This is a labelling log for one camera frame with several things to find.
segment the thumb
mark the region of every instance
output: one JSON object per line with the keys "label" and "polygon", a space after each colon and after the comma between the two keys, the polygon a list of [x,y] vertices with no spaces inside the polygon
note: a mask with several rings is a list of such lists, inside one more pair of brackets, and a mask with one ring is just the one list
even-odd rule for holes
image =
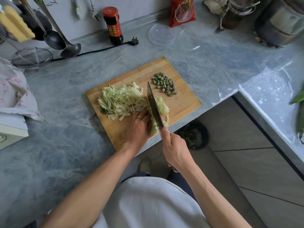
{"label": "thumb", "polygon": [[168,131],[168,128],[164,127],[161,132],[162,132],[161,135],[163,137],[163,142],[165,142],[166,144],[171,144],[171,136]]}

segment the yellow sponge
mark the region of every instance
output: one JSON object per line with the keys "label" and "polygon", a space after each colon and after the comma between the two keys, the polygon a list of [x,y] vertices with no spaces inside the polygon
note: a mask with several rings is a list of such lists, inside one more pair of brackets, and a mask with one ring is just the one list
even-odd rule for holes
{"label": "yellow sponge", "polygon": [[35,37],[35,34],[28,28],[13,7],[6,5],[2,9],[5,14],[0,12],[0,23],[2,23],[7,31],[13,34],[19,42]]}

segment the red lid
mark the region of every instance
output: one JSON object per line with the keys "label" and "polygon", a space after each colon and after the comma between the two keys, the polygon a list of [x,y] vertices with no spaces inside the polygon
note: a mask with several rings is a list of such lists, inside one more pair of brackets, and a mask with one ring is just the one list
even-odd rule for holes
{"label": "red lid", "polygon": [[115,17],[115,14],[118,14],[118,9],[115,7],[112,7],[112,6],[108,6],[102,10],[102,14],[105,17],[112,18],[112,17]]}

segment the hand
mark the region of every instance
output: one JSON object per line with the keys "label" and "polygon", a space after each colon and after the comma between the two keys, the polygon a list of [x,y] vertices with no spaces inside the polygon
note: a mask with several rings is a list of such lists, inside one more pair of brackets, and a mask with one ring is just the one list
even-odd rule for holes
{"label": "hand", "polygon": [[184,139],[177,134],[169,133],[166,127],[162,130],[162,137],[163,153],[169,166],[173,166],[180,171],[194,164]]}
{"label": "hand", "polygon": [[151,115],[149,111],[135,112],[128,121],[127,144],[134,152],[138,154],[141,148],[146,144],[151,135],[152,122],[149,120]]}

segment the dark blue pants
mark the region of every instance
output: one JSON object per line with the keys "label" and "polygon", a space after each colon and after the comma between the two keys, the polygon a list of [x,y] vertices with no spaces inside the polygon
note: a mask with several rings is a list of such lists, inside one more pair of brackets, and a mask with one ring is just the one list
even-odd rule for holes
{"label": "dark blue pants", "polygon": [[[139,172],[137,174],[134,174],[128,178],[126,178],[125,180],[132,178],[132,177],[150,177],[150,173],[149,172]],[[167,180],[169,182],[172,182],[173,184],[177,185],[178,187],[180,187],[183,191],[185,191],[188,195],[190,195],[194,200],[196,200],[192,189],[190,188],[189,184],[187,183],[187,181],[184,179],[184,177],[181,175],[181,173],[176,173],[173,170],[171,170],[171,172],[169,173]]]}

